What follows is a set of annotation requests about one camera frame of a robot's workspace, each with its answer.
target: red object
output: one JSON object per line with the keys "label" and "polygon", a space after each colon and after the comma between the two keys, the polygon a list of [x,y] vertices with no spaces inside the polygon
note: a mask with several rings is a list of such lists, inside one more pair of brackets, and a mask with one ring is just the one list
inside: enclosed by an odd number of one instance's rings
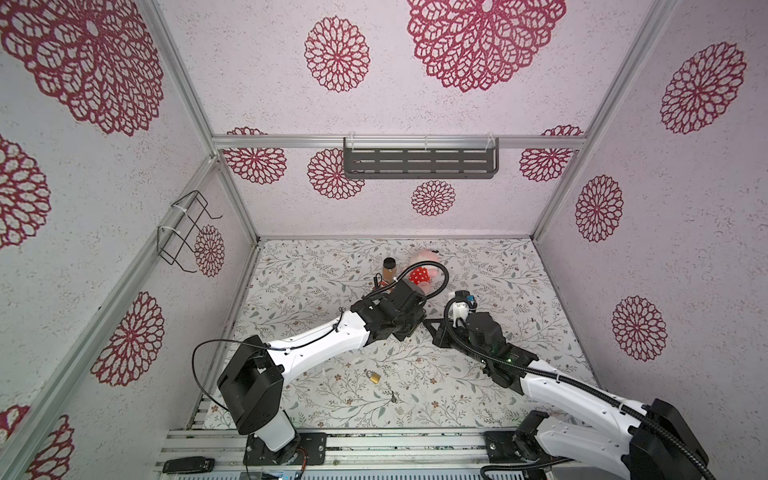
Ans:
{"label": "red object", "polygon": [[411,280],[416,285],[419,285],[422,282],[432,282],[432,279],[429,278],[429,273],[427,272],[426,267],[423,266],[420,266],[419,268],[416,268],[411,273],[409,273],[408,280]]}
{"label": "red object", "polygon": [[339,17],[317,22],[304,42],[312,76],[330,91],[349,91],[368,73],[368,44],[356,25]]}
{"label": "red object", "polygon": [[126,386],[139,380],[163,346],[164,324],[157,300],[148,292],[140,292],[91,367],[91,373],[99,383],[111,386]]}
{"label": "red object", "polygon": [[8,440],[16,425],[29,411],[29,406],[14,405],[10,409],[0,412],[0,446]]}
{"label": "red object", "polygon": [[0,250],[34,237],[51,211],[37,161],[0,135]]}
{"label": "red object", "polygon": [[453,187],[440,180],[430,180],[413,191],[411,206],[421,215],[434,217],[447,212],[455,199]]}
{"label": "red object", "polygon": [[62,415],[58,420],[56,430],[45,439],[43,449],[35,456],[27,468],[31,476],[27,480],[44,478],[45,480],[61,480],[69,472],[69,461],[74,453],[72,443],[74,429],[69,425],[69,415]]}
{"label": "red object", "polygon": [[[238,127],[227,135],[266,135],[256,128]],[[221,152],[232,171],[255,184],[277,182],[286,173],[282,148],[231,148]]]}
{"label": "red object", "polygon": [[2,0],[0,41],[76,120],[131,136],[159,115],[163,70],[130,0]]}
{"label": "red object", "polygon": [[588,181],[576,203],[576,226],[581,235],[599,242],[613,234],[619,226],[624,201],[613,178],[600,175]]}
{"label": "red object", "polygon": [[216,276],[224,265],[224,241],[213,225],[206,225],[194,241],[194,258],[205,276]]}
{"label": "red object", "polygon": [[[558,125],[542,135],[581,135],[584,132],[573,125]],[[567,148],[529,148],[520,157],[520,171],[523,177],[545,182],[560,177],[574,151]]]}
{"label": "red object", "polygon": [[683,135],[700,130],[725,113],[744,82],[744,52],[735,44],[710,45],[672,75],[661,98],[661,121]]}
{"label": "red object", "polygon": [[344,175],[344,152],[338,148],[317,152],[310,159],[306,175],[315,190],[337,200],[354,197],[366,184],[365,180],[351,180]]}
{"label": "red object", "polygon": [[620,301],[611,323],[619,347],[637,360],[653,360],[667,346],[667,324],[645,298],[628,296]]}
{"label": "red object", "polygon": [[414,55],[444,87],[488,90],[528,67],[565,0],[408,0]]}

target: pink plush toy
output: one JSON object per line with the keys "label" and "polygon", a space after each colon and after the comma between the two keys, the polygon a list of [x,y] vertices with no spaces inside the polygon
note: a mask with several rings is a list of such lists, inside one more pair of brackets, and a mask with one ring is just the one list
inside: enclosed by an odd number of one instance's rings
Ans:
{"label": "pink plush toy", "polygon": [[[411,257],[411,260],[409,260],[406,266],[411,266],[414,263],[422,262],[423,260],[439,262],[437,253],[432,252],[431,250],[419,250],[413,257]],[[432,279],[436,278],[438,273],[440,273],[440,269],[436,266],[420,266],[408,274],[408,280],[411,280],[418,285],[424,293],[429,294],[434,290],[432,288]]]}

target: bottle with black cap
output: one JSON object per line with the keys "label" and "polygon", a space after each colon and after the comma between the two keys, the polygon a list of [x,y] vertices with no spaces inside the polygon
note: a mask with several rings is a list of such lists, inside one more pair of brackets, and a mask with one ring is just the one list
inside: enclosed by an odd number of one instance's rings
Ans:
{"label": "bottle with black cap", "polygon": [[382,266],[382,280],[387,285],[392,285],[395,282],[395,275],[397,274],[397,263],[392,257],[386,257],[384,259],[384,265]]}

